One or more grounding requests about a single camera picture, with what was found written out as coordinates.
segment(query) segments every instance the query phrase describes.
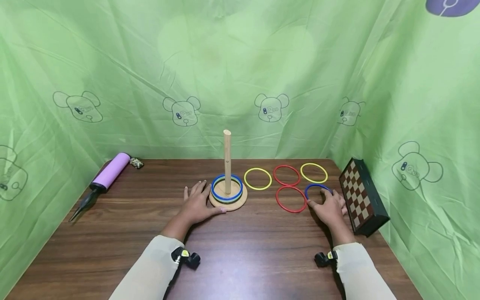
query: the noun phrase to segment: wooden peg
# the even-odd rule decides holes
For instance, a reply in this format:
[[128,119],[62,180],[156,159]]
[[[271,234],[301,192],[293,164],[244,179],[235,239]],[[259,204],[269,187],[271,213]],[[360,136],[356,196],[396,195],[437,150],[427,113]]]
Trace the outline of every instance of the wooden peg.
[[232,133],[230,130],[223,130],[223,150],[224,150],[224,160],[225,160],[225,193],[230,195],[231,193],[231,184],[232,184],[232,163],[230,159],[230,137]]

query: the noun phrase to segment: folding chess box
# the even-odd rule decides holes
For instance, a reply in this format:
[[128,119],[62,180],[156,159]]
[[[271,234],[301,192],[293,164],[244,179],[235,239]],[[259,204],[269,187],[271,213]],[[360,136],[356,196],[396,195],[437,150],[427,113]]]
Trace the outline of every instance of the folding chess box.
[[369,237],[390,220],[363,160],[352,158],[339,180],[355,235]]

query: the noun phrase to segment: right hand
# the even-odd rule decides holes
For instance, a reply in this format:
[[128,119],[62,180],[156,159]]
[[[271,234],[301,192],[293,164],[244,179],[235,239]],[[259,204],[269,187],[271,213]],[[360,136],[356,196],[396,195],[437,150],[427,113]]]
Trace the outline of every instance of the right hand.
[[325,195],[323,204],[308,200],[308,205],[314,210],[320,220],[329,227],[335,226],[339,222],[345,223],[343,215],[347,213],[347,207],[345,206],[343,196],[340,196],[335,190],[333,190],[333,195],[326,189],[321,189],[320,192]]

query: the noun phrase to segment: cartoon bear face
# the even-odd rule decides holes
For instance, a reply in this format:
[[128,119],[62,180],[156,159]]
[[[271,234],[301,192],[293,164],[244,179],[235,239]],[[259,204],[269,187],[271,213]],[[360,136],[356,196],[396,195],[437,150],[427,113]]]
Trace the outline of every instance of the cartoon bear face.
[[357,122],[357,118],[360,116],[361,106],[363,106],[365,102],[357,103],[350,101],[347,97],[343,99],[346,99],[347,102],[344,103],[340,109],[337,123],[353,126]]
[[282,108],[289,104],[287,95],[281,94],[277,98],[260,94],[255,99],[255,105],[260,107],[258,117],[265,122],[277,122],[282,118]]
[[167,97],[163,100],[163,108],[172,113],[173,122],[179,126],[193,126],[198,122],[195,111],[200,109],[200,101],[193,96],[179,102]]
[[422,180],[437,182],[442,178],[442,165],[427,161],[420,154],[420,145],[417,142],[406,142],[400,146],[398,152],[402,158],[393,164],[392,172],[407,190],[418,188]]
[[24,189],[27,172],[5,158],[0,158],[0,198],[13,200]]
[[55,92],[53,101],[58,107],[69,108],[80,121],[97,123],[103,120],[102,114],[96,109],[100,106],[100,100],[93,93],[84,91],[81,96],[68,96],[63,92]]
[[441,17],[461,17],[474,10],[480,0],[427,0],[428,12]]

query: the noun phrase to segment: white sleeve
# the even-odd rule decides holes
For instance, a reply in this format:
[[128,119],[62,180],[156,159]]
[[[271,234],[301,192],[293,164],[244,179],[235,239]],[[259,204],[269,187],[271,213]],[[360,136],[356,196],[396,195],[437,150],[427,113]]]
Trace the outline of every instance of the white sleeve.
[[342,279],[347,300],[394,300],[392,291],[359,243],[339,245],[336,271]]
[[178,268],[171,257],[171,253],[178,247],[184,247],[183,243],[161,235],[156,236],[109,299],[162,299]]

